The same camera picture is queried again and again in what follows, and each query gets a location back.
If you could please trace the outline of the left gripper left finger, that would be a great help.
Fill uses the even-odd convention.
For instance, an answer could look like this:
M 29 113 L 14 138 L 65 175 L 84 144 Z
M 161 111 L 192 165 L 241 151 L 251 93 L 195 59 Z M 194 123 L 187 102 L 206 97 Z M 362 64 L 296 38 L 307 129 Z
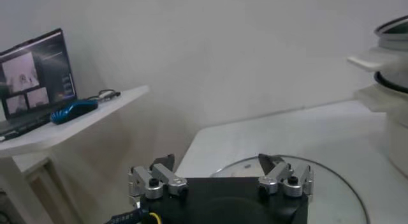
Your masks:
M 173 173 L 175 155 L 156 158 L 149 168 L 131 167 L 127 173 L 129 203 L 140 206 L 140 200 L 159 200 L 167 191 L 170 196 L 185 199 L 189 192 L 187 179 Z

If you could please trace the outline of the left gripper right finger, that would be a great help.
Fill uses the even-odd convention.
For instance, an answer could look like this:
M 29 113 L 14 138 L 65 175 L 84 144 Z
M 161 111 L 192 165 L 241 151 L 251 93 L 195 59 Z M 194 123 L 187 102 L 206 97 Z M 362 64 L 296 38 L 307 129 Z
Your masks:
M 283 192 L 287 197 L 311 196 L 314 192 L 314 171 L 308 164 L 301 163 L 293 168 L 281 156 L 258 154 L 264 175 L 258 178 L 258 190 L 264 197 Z

